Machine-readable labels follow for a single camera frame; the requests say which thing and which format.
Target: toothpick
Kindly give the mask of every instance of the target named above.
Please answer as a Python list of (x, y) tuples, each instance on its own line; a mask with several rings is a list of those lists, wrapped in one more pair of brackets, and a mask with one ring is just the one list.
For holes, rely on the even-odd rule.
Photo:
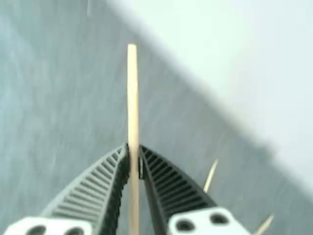
[(258, 228), (258, 230), (253, 235), (262, 235), (270, 226), (272, 220), (274, 219), (274, 214), (271, 214)]
[(139, 118), (137, 47), (128, 44), (127, 57), (128, 148), (130, 153), (129, 234), (139, 235)]
[(207, 175), (207, 179), (205, 181), (204, 188), (203, 188), (204, 192), (207, 192), (209, 190), (209, 187), (210, 187), (210, 184), (211, 184), (214, 172), (215, 172), (215, 168), (216, 168), (218, 162), (219, 162), (219, 160), (216, 159), (215, 162), (213, 163), (210, 171), (209, 171), (209, 174)]

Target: gray table surface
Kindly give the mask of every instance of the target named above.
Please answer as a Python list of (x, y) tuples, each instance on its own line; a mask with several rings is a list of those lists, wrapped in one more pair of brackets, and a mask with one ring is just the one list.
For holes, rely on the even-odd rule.
[[(313, 206), (240, 134), (156, 56), (103, 1), (0, 1), (0, 232), (37, 215), (72, 179), (126, 141), (126, 49), (138, 45), (140, 141), (203, 185), (254, 231), (309, 234)], [(142, 234), (153, 234), (141, 185)], [(128, 229), (127, 190), (118, 234)]]

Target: white wall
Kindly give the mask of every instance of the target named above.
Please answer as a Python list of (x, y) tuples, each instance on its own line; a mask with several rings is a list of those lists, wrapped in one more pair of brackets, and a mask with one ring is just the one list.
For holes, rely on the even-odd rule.
[(312, 0), (111, 2), (313, 194)]

